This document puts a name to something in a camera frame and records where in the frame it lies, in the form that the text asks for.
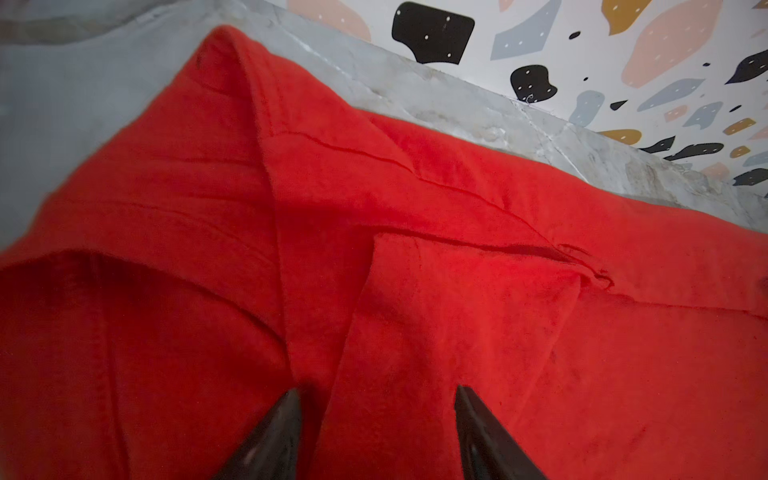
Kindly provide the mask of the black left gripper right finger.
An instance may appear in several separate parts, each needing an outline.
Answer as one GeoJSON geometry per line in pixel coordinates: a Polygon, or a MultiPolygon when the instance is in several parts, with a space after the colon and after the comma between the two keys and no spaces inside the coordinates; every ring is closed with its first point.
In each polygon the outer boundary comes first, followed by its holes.
{"type": "Polygon", "coordinates": [[[454,410],[465,479],[547,479],[472,388],[457,387],[454,410]]]}

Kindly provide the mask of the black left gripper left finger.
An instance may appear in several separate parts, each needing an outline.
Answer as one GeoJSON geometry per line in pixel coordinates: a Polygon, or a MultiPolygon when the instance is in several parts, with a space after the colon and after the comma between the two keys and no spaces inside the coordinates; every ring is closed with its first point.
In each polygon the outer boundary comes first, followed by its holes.
{"type": "Polygon", "coordinates": [[[301,428],[300,395],[297,389],[291,389],[269,409],[213,478],[294,480],[301,428]]]}

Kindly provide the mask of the red t shirt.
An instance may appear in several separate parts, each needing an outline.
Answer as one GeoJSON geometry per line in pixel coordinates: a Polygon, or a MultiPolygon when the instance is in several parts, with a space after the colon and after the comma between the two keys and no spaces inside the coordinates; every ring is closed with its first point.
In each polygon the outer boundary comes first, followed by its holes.
{"type": "Polygon", "coordinates": [[[213,30],[1,256],[1,471],[459,479],[472,389],[551,479],[767,475],[767,238],[358,110],[213,30]]]}

